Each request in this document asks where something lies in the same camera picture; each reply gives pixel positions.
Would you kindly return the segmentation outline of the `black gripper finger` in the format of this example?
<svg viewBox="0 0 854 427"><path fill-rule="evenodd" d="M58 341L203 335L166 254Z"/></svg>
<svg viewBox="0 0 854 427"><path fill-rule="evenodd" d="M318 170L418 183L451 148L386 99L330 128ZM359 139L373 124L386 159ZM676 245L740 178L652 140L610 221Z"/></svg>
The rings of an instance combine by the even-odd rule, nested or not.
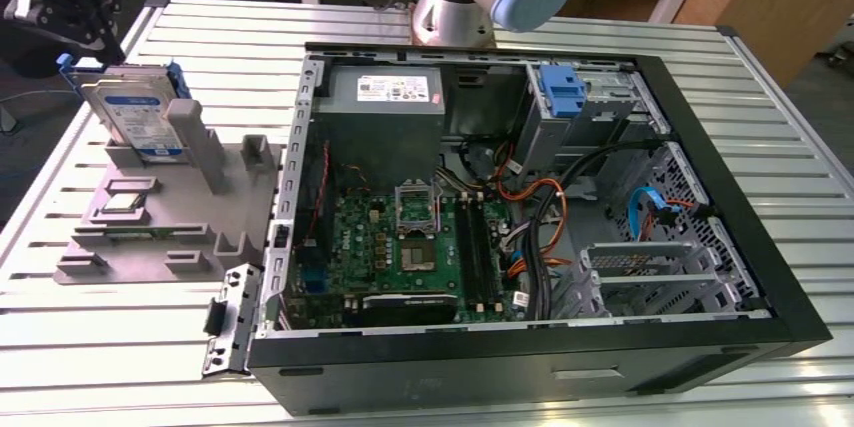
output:
<svg viewBox="0 0 854 427"><path fill-rule="evenodd" d="M107 66L123 64L126 62L126 53L111 28L99 31L99 40L103 43L103 48L95 53L98 61Z"/></svg>

